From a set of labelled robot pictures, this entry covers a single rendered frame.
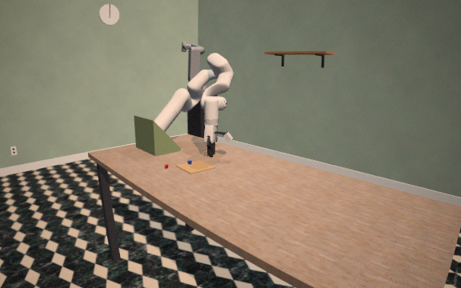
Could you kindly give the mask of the orange flat mat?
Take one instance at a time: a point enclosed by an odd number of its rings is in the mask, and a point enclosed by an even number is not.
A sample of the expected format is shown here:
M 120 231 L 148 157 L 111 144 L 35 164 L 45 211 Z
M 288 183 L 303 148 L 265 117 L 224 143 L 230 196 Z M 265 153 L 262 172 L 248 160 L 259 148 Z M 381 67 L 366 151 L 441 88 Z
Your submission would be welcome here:
M 199 160 L 195 161 L 195 162 L 192 162 L 192 164 L 188 164 L 188 163 L 180 164 L 180 165 L 177 165 L 177 167 L 182 169 L 182 170 L 185 170 L 186 172 L 188 172 L 190 174 L 194 174 L 194 173 L 198 173 L 198 172 L 201 172 L 201 171 L 204 171 L 204 170 L 210 170 L 210 169 L 215 168 L 214 166 L 211 166 L 211 165 L 206 164 L 205 162 L 201 162 Z

